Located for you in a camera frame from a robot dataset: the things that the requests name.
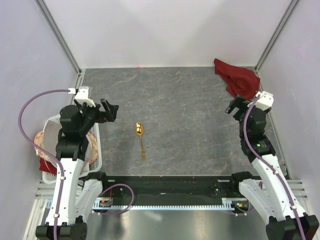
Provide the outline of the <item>red cloth napkin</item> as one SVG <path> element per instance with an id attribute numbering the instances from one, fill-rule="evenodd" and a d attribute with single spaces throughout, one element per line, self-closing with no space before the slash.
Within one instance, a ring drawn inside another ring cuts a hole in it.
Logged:
<path id="1" fill-rule="evenodd" d="M 234 98 L 240 95 L 245 100 L 251 100 L 256 95 L 261 80 L 253 70 L 230 65 L 217 58 L 213 63 L 215 74 L 225 81 L 226 91 Z"/>

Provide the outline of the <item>gold spoon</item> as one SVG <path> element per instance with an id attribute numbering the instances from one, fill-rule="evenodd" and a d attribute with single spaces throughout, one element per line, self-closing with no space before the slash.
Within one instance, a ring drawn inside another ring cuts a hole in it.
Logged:
<path id="1" fill-rule="evenodd" d="M 136 134 L 139 136 L 139 140 L 140 140 L 140 146 L 141 146 L 141 159 L 143 161 L 147 160 L 147 156 L 145 153 L 145 149 L 144 149 L 144 145 L 143 145 L 143 134 L 144 134 L 144 127 L 140 122 L 137 122 L 135 124 L 135 132 Z"/>

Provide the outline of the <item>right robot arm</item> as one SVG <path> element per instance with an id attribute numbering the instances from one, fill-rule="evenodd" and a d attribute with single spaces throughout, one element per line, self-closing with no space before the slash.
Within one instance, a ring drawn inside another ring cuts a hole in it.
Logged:
<path id="1" fill-rule="evenodd" d="M 225 110 L 239 122 L 241 149 L 258 172 L 258 184 L 249 172 L 232 174 L 229 191 L 244 196 L 265 222 L 270 240 L 312 240 L 320 223 L 309 215 L 291 190 L 279 165 L 276 151 L 265 135 L 266 116 L 274 102 L 273 95 L 258 92 L 253 101 L 236 96 Z"/>

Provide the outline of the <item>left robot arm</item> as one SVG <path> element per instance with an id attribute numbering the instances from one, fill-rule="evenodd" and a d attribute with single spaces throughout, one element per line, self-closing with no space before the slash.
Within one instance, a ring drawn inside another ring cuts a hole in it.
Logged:
<path id="1" fill-rule="evenodd" d="M 90 173 L 79 196 L 78 181 L 89 146 L 87 134 L 96 123 L 114 122 L 118 105 L 101 99 L 89 106 L 76 102 L 60 110 L 61 129 L 55 147 L 57 175 L 51 209 L 44 225 L 37 226 L 39 240 L 84 240 L 87 237 L 87 220 L 97 197 L 110 191 L 106 174 Z"/>

